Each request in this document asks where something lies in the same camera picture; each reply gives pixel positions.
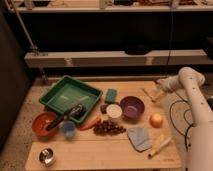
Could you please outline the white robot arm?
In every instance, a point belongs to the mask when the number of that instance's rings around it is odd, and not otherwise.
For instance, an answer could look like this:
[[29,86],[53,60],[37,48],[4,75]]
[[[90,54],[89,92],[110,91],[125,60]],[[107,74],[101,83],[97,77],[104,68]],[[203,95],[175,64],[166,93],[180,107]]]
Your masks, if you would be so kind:
[[204,82],[205,76],[191,67],[157,80],[165,93],[181,88],[186,92],[194,122],[186,163],[188,171],[213,171],[213,110],[200,90]]

